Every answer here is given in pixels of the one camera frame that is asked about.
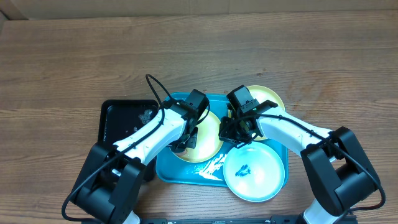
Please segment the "orange green scrub sponge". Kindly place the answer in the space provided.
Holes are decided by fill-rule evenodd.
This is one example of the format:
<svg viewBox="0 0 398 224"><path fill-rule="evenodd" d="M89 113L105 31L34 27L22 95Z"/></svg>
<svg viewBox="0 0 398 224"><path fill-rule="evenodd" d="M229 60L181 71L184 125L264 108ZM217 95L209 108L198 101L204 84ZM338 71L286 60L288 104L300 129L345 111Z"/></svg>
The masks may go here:
<svg viewBox="0 0 398 224"><path fill-rule="evenodd" d="M183 155L185 155L186 153L187 153L187 150L184 149L184 150L181 151L181 152L175 152L175 155L177 155L177 156L183 156Z"/></svg>

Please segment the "black plastic tray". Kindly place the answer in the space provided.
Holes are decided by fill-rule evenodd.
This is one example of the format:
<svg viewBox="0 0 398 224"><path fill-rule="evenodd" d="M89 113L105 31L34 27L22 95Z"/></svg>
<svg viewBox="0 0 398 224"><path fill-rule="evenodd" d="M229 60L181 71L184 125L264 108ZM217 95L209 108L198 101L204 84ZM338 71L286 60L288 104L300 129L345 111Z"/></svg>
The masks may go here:
<svg viewBox="0 0 398 224"><path fill-rule="evenodd" d="M147 124L158 112L155 100L106 100L101 106L98 141L112 144Z"/></svg>

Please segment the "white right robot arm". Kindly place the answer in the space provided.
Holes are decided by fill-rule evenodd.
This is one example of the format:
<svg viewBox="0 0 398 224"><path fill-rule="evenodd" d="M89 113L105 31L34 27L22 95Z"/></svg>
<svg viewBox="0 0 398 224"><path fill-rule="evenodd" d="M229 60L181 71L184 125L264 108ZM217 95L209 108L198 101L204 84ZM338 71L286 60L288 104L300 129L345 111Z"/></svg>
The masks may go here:
<svg viewBox="0 0 398 224"><path fill-rule="evenodd" d="M349 213L385 204L379 176L350 129L313 126L269 100L230 100L228 108L232 117L221 120L220 138L249 143L256 133L301 157L315 200L297 223L337 223Z"/></svg>

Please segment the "teal plastic tray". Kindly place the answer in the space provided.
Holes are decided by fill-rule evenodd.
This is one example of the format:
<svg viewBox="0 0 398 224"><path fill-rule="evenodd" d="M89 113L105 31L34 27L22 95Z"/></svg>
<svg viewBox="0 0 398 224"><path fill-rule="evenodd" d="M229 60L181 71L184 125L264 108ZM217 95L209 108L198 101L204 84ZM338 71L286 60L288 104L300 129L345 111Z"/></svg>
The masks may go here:
<svg viewBox="0 0 398 224"><path fill-rule="evenodd" d="M171 94L176 100L185 100L188 95L189 93L184 92ZM221 119L227 115L227 103L229 101L226 95L207 94L207 98L210 101L211 113L205 121L211 121L212 117L215 116ZM272 139L265 139L258 142L271 147L281 158L285 169L285 179L283 181L283 185L285 185L289 178L288 149ZM223 164L227 153L233 146L233 144L223 142L220 150L212 158L197 163L187 162L177 157L166 147L157 155L155 170L158 177L165 182L227 187L224 181Z"/></svg>

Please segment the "light blue plate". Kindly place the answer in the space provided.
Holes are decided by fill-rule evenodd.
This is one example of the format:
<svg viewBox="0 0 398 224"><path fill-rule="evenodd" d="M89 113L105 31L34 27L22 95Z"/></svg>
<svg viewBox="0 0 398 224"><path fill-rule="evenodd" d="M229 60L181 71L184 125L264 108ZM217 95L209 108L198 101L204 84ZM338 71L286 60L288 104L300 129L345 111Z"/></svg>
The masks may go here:
<svg viewBox="0 0 398 224"><path fill-rule="evenodd" d="M285 168L279 155L266 144L254 142L232 148L223 165L228 188L248 202L265 202L284 185Z"/></svg>

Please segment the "yellow plate with blue stain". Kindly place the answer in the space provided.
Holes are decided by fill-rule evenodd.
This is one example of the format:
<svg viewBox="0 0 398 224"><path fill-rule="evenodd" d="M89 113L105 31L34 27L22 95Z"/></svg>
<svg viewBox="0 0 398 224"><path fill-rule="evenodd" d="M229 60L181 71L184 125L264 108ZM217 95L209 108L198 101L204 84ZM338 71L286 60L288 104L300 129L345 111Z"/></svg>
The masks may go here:
<svg viewBox="0 0 398 224"><path fill-rule="evenodd" d="M254 141L260 141L267 139L267 136L260 133L259 128L257 127L257 115L265 112L266 109L270 109L272 106L278 106L282 109L285 108L280 96L271 90L270 88L252 85L247 86L250 94L253 98L255 98L259 105L254 109L248 111L243 116L236 116L234 110L232 109L230 103L228 104L229 109L229 118L233 118L237 121L245 131L248 131L250 134L258 134L258 137Z"/></svg>

